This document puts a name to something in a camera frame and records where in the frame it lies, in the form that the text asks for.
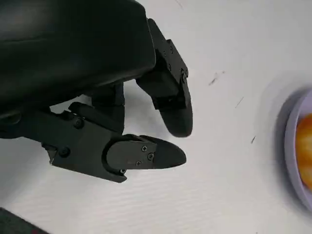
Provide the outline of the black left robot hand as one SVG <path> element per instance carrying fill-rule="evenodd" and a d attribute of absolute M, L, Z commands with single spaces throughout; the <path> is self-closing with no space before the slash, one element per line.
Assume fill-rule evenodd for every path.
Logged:
<path fill-rule="evenodd" d="M 0 3 L 0 136 L 39 142 L 53 166 L 121 183 L 127 170 L 183 165 L 159 138 L 124 134 L 135 80 L 167 130 L 193 129 L 188 68 L 135 0 Z"/>

